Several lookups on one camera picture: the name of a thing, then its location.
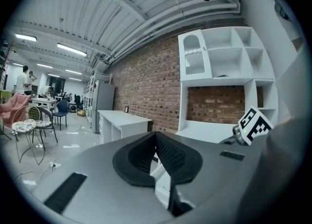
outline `man in white shirt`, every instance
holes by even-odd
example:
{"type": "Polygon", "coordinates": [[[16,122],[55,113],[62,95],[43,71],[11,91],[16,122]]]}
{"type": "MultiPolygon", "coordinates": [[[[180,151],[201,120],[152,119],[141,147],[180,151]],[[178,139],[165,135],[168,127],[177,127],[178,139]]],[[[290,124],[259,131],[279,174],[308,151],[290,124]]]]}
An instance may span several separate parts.
{"type": "Polygon", "coordinates": [[[32,90],[32,84],[37,78],[34,76],[33,71],[29,72],[29,78],[28,78],[28,87],[25,88],[25,94],[26,95],[31,95],[31,90],[32,90]]]}
{"type": "Polygon", "coordinates": [[[16,90],[15,93],[24,94],[25,87],[28,86],[26,73],[28,71],[28,66],[23,66],[23,73],[18,75],[16,81],[16,90]]]}
{"type": "Polygon", "coordinates": [[[39,94],[38,97],[39,98],[47,98],[48,94],[52,94],[53,92],[53,87],[51,86],[43,86],[39,89],[39,94]]]}

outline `pink chair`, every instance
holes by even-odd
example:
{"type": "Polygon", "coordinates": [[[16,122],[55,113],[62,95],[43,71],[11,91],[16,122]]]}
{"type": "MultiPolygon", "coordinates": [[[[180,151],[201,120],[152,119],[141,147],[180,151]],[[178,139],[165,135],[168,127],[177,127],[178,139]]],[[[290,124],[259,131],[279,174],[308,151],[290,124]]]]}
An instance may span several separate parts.
{"type": "Polygon", "coordinates": [[[14,94],[14,96],[5,104],[0,104],[0,117],[6,127],[12,127],[14,114],[22,107],[28,105],[30,95],[14,94]]]}

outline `gray refrigerator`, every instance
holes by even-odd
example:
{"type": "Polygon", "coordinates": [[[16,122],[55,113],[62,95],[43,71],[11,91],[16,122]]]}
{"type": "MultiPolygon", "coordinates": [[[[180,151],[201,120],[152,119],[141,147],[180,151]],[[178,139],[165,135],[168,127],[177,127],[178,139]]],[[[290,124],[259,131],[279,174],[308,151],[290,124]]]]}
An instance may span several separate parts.
{"type": "Polygon", "coordinates": [[[95,133],[99,133],[99,113],[98,110],[113,110],[115,86],[97,81],[94,85],[92,98],[91,126],[95,133]]]}

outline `floor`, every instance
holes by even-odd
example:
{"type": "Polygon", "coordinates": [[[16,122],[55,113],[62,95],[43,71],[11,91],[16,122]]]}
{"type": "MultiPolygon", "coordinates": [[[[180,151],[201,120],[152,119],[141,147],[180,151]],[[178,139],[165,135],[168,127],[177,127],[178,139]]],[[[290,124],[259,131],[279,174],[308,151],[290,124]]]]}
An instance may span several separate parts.
{"type": "MultiPolygon", "coordinates": [[[[89,128],[87,118],[77,116],[76,113],[68,113],[67,127],[65,127],[65,119],[63,119],[61,131],[57,125],[55,125],[55,130],[58,143],[56,143],[54,133],[50,132],[50,130],[45,131],[46,137],[44,135],[42,136],[46,148],[45,155],[38,138],[36,135],[34,137],[33,148],[38,163],[44,155],[44,159],[40,165],[37,165],[31,150],[28,150],[22,156],[21,162],[19,162],[15,137],[10,134],[10,129],[5,129],[4,131],[12,140],[9,140],[5,136],[1,136],[0,138],[2,156],[7,162],[8,169],[12,173],[14,180],[30,191],[34,190],[42,180],[58,169],[59,166],[62,166],[71,157],[92,146],[100,144],[100,136],[93,133],[92,129],[89,128]]],[[[29,146],[24,134],[19,135],[18,139],[18,151],[19,156],[21,156],[29,146]]]]}

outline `ceiling light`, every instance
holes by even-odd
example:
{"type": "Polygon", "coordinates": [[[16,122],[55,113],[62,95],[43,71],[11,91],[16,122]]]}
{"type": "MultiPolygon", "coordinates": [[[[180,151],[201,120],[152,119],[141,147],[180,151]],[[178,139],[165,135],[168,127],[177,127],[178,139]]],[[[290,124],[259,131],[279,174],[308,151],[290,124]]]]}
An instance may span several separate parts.
{"type": "Polygon", "coordinates": [[[58,78],[59,78],[58,75],[54,75],[54,74],[48,74],[48,75],[50,75],[50,76],[52,76],[52,77],[58,77],[58,78]]]}
{"type": "Polygon", "coordinates": [[[77,79],[77,78],[70,78],[70,79],[81,81],[81,79],[77,79]]]}
{"type": "Polygon", "coordinates": [[[37,64],[38,66],[43,66],[43,67],[47,67],[47,68],[53,68],[52,66],[46,66],[46,65],[42,65],[42,64],[37,64]]]}
{"type": "Polygon", "coordinates": [[[74,53],[76,53],[76,54],[85,56],[85,57],[87,56],[87,53],[85,53],[85,52],[79,51],[79,50],[77,50],[77,49],[74,49],[74,48],[71,48],[71,47],[68,47],[68,46],[64,46],[64,45],[59,44],[59,43],[58,43],[58,47],[59,47],[59,48],[62,48],[62,49],[65,49],[65,50],[67,50],[67,51],[71,51],[71,52],[74,52],[74,53]]]}
{"type": "Polygon", "coordinates": [[[37,41],[37,38],[30,35],[15,34],[16,38],[37,41]]]}
{"type": "Polygon", "coordinates": [[[71,70],[67,70],[67,69],[65,69],[65,71],[67,71],[67,72],[70,72],[70,73],[75,73],[75,74],[79,74],[79,75],[82,75],[82,73],[79,73],[79,72],[75,72],[75,71],[71,71],[71,70]]]}

